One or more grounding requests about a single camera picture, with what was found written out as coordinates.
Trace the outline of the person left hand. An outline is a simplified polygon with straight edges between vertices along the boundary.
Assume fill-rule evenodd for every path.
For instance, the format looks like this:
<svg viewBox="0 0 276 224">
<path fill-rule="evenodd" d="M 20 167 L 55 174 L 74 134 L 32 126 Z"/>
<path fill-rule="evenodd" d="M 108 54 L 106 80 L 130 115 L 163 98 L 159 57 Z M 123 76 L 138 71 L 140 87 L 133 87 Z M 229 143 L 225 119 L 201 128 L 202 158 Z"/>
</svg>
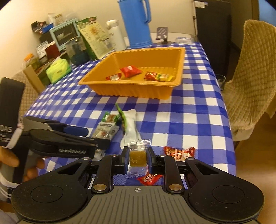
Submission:
<svg viewBox="0 0 276 224">
<path fill-rule="evenodd" d="M 10 167 L 18 167 L 20 162 L 16 155 L 10 150 L 1 147 L 1 165 L 5 164 Z M 23 181 L 28 181 L 38 176 L 37 169 L 44 169 L 45 161 L 42 158 L 38 158 L 37 163 L 34 167 L 30 167 L 27 170 L 27 174 L 23 177 Z"/>
</svg>

